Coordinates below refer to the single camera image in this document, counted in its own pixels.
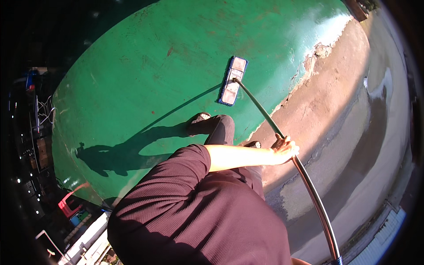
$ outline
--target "person's arm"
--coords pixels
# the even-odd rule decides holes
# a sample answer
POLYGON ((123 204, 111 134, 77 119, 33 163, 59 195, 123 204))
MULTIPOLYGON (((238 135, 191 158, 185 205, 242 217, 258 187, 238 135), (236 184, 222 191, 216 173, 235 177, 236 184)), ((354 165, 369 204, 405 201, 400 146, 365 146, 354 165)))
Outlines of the person's arm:
POLYGON ((275 134, 277 141, 271 148, 250 148, 231 145, 205 145, 211 159, 209 172, 237 167, 280 165, 299 154, 299 147, 290 136, 282 139, 275 134))

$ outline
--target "concrete floor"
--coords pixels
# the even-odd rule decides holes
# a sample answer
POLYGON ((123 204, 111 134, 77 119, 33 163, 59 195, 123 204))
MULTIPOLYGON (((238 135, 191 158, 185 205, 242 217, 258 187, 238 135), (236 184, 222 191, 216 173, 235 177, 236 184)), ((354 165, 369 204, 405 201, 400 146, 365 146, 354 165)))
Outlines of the concrete floor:
MULTIPOLYGON (((382 205, 407 144, 403 49, 385 13, 349 22, 328 58, 318 58, 315 72, 273 119, 300 145, 299 157, 342 246, 382 205)), ((275 138, 264 123, 251 140, 269 147, 275 138)), ((266 199, 287 225, 293 257, 316 264, 329 250, 296 173, 292 163, 264 167, 266 199)))

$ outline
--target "hand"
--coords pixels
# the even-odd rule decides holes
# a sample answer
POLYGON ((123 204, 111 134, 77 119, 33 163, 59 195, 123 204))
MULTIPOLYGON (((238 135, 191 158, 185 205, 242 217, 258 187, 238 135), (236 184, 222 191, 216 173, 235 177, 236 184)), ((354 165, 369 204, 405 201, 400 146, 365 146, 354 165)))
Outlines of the hand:
POLYGON ((299 149, 295 141, 290 141, 290 136, 282 138, 279 134, 275 134, 277 138, 276 142, 271 146, 271 149, 274 151, 274 156, 276 158, 275 164, 281 165, 288 162, 295 155, 299 154, 299 149))

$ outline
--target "rust stain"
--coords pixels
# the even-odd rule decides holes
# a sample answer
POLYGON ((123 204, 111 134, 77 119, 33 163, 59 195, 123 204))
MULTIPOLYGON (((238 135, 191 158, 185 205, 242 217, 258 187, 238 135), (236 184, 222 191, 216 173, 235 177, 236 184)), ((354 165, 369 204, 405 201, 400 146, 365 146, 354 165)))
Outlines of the rust stain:
POLYGON ((174 49, 174 47, 171 46, 171 48, 169 48, 168 50, 168 54, 166 55, 166 57, 168 57, 169 55, 171 55, 172 50, 174 49))

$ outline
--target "maroon shirt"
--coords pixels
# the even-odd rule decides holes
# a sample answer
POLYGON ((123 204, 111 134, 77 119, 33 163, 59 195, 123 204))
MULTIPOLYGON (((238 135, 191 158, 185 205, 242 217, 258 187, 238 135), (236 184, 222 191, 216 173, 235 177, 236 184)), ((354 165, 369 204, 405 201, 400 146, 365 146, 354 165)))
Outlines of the maroon shirt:
POLYGON ((246 183, 209 168, 204 146, 178 149, 121 200, 108 240, 123 264, 291 264, 280 218, 246 183))

